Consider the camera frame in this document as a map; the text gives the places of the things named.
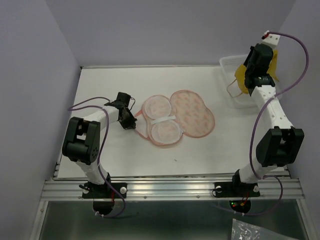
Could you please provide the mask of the yellow bra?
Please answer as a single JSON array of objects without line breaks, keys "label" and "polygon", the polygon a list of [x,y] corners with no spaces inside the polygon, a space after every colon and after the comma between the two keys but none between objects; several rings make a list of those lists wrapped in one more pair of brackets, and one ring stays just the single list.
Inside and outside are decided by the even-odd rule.
[{"label": "yellow bra", "polygon": [[[277,49],[274,49],[273,50],[273,58],[269,64],[269,68],[268,68],[268,71],[267,73],[277,82],[279,82],[278,80],[278,77],[276,76],[276,69],[277,69],[277,61],[278,61],[278,50]],[[235,71],[235,74],[234,74],[234,81],[231,82],[227,88],[226,88],[226,91],[228,92],[228,94],[230,95],[231,98],[237,98],[239,96],[241,96],[242,94],[248,94],[249,91],[248,89],[246,88],[245,86],[245,72],[246,72],[246,67],[241,64],[237,70]],[[237,95],[232,95],[230,92],[229,92],[229,87],[233,84],[237,82],[237,85],[240,89],[240,93],[237,94]]]}]

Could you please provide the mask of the floral mesh laundry bag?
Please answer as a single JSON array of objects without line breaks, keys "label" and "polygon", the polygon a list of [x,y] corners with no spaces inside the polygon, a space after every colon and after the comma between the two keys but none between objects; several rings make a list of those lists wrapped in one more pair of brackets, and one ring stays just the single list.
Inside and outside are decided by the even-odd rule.
[{"label": "floral mesh laundry bag", "polygon": [[215,128],[215,117],[199,94],[190,90],[174,92],[170,98],[153,95],[139,112],[135,131],[156,146],[177,144],[183,136],[203,138]]}]

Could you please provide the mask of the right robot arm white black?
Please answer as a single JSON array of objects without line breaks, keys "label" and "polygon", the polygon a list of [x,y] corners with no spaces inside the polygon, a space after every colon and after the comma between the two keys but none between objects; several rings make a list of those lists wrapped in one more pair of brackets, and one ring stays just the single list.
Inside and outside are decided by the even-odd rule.
[{"label": "right robot arm white black", "polygon": [[259,109],[267,131],[256,146],[249,147],[249,164],[234,174],[231,192],[242,195],[248,184],[255,184],[270,171],[292,164],[304,139],[304,132],[288,120],[276,96],[276,84],[268,73],[273,49],[263,43],[250,48],[244,66],[244,85]]}]

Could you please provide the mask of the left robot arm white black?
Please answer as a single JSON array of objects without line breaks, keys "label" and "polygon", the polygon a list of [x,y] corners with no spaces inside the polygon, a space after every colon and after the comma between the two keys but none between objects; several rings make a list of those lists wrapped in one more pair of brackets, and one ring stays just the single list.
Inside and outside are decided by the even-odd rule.
[{"label": "left robot arm white black", "polygon": [[119,92],[115,100],[106,97],[92,97],[71,106],[70,112],[84,109],[96,111],[85,117],[70,118],[62,144],[62,155],[76,163],[94,185],[100,197],[111,193],[109,173],[100,164],[102,149],[106,142],[109,127],[118,122],[124,130],[134,130],[137,119],[131,113],[130,101],[135,99]]}]

